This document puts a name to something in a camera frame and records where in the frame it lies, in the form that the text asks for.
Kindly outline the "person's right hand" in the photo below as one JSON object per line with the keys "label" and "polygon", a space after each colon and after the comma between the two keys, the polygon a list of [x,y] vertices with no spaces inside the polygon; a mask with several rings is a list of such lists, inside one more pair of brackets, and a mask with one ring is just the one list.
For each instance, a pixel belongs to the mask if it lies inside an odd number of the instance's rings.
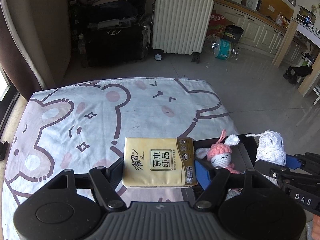
{"label": "person's right hand", "polygon": [[312,239],[320,240],[320,217],[313,215],[313,226],[312,226]]}

